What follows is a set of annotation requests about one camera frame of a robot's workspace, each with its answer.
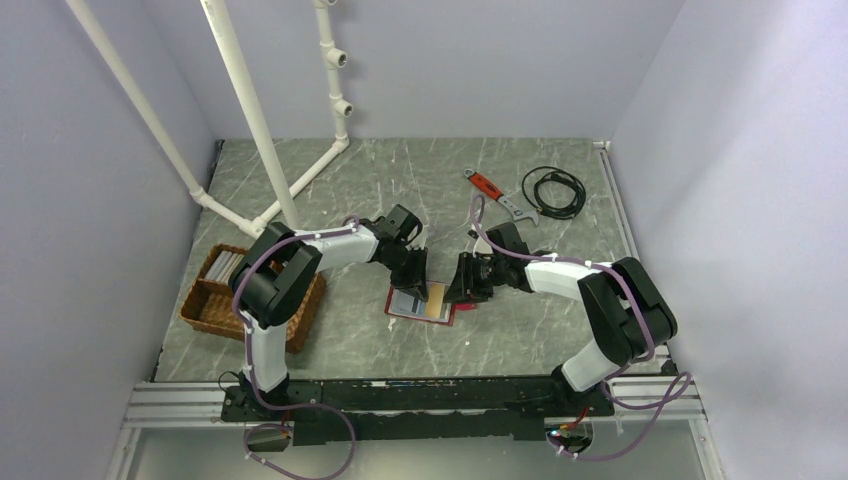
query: adjustable wrench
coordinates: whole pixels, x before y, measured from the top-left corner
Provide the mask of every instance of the adjustable wrench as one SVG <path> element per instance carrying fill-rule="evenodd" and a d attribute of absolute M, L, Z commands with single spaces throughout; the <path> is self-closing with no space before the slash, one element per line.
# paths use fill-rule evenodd
<path fill-rule="evenodd" d="M 465 169 L 465 178 L 471 181 L 475 187 L 479 188 L 481 192 L 485 193 L 492 200 L 500 203 L 507 210 L 509 210 L 509 214 L 512 215 L 512 221 L 517 222 L 518 220 L 522 220 L 525 218 L 529 218 L 533 220 L 533 225 L 539 225 L 539 214 L 536 213 L 535 210 L 523 210 L 518 208 L 517 205 L 509 201 L 508 198 L 500 191 L 498 187 L 495 186 L 494 183 L 490 182 L 486 177 L 480 175 L 479 173 L 471 170 L 470 168 Z"/>

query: black cable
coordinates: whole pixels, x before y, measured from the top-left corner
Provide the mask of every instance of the black cable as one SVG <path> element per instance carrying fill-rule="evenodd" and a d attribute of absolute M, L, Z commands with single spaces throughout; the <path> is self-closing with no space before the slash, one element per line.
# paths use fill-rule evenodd
<path fill-rule="evenodd" d="M 224 391 L 224 392 L 226 392 L 226 391 L 227 391 L 227 389 L 225 389 L 225 388 L 221 385 L 221 379 L 222 379 L 222 378 L 224 378 L 224 375 L 226 375 L 226 374 L 228 374 L 228 373 L 229 373 L 230 375 L 232 375 L 232 376 L 236 377 L 236 380 L 238 380 L 238 374 L 237 374 L 236 372 L 233 372 L 232 370 L 227 370 L 226 372 L 224 372 L 224 373 L 222 373 L 222 374 L 218 375 L 218 388 L 220 388 L 220 389 L 221 389 L 222 391 Z"/>
<path fill-rule="evenodd" d="M 539 170 L 548 170 L 548 172 L 542 175 L 542 178 L 533 184 L 533 198 L 536 200 L 533 202 L 533 200 L 530 200 L 530 196 L 527 195 L 527 188 L 525 187 L 525 184 L 527 183 L 527 177 Z M 539 188 L 546 183 L 558 183 L 560 185 L 565 185 L 574 192 L 574 198 L 572 198 L 571 202 L 564 207 L 555 207 L 548 204 L 542 200 L 542 196 L 539 195 Z M 556 220 L 570 220 L 576 217 L 577 214 L 580 213 L 580 210 L 583 209 L 583 205 L 586 203 L 586 187 L 583 186 L 583 182 L 574 175 L 557 167 L 536 167 L 527 172 L 527 175 L 524 175 L 524 178 L 521 179 L 521 193 L 524 194 L 524 198 L 527 199 L 527 202 L 530 205 L 533 205 L 533 208 L 539 212 L 539 215 L 554 218 Z"/>

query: black mounting base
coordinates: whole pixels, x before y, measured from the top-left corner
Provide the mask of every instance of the black mounting base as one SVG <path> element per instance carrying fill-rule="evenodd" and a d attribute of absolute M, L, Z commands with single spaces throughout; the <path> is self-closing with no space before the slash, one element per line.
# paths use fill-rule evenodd
<path fill-rule="evenodd" d="M 544 440 L 545 417 L 576 417 L 587 405 L 589 416 L 614 412 L 599 391 L 583 395 L 579 404 L 564 404 L 548 375 L 292 380 L 288 392 L 289 404 L 314 400 L 343 409 L 359 440 L 507 435 L 515 440 Z M 221 420 L 275 422 L 282 420 L 283 413 L 266 410 L 233 386 L 227 389 Z M 323 410 L 294 410 L 291 420 L 294 445 L 322 445 L 349 436 L 341 419 Z"/>

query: light purple wall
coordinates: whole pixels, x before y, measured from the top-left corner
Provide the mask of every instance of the light purple wall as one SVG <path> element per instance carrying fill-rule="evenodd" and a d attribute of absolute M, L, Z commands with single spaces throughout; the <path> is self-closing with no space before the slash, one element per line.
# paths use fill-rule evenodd
<path fill-rule="evenodd" d="M 219 137 L 249 131 L 197 0 L 143 0 Z M 610 138 L 683 0 L 341 0 L 342 90 L 360 137 Z M 230 14 L 271 133 L 329 137 L 310 0 Z"/>
<path fill-rule="evenodd" d="M 848 472 L 848 5 L 689 0 L 613 137 L 728 478 Z"/>
<path fill-rule="evenodd" d="M 213 136 L 147 12 L 91 3 L 205 180 Z M 102 478 L 198 209 L 64 2 L 0 12 L 0 477 Z"/>

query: brown wicker basket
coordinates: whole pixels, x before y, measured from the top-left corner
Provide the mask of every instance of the brown wicker basket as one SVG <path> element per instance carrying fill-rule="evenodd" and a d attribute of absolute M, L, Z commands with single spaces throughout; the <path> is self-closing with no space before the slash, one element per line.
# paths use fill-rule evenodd
<path fill-rule="evenodd" d="M 197 278 L 191 285 L 188 297 L 183 302 L 180 309 L 180 318 L 199 332 L 244 341 L 243 324 L 232 311 L 233 292 L 230 287 L 203 278 L 222 251 L 247 253 L 246 249 L 232 245 L 218 244 L 212 247 L 206 261 L 200 267 L 200 273 L 197 274 Z M 320 273 L 313 277 L 303 303 L 300 304 L 297 313 L 288 321 L 286 327 L 287 352 L 297 353 L 306 344 L 309 328 L 312 326 L 312 321 L 315 320 L 326 286 L 327 282 Z"/>

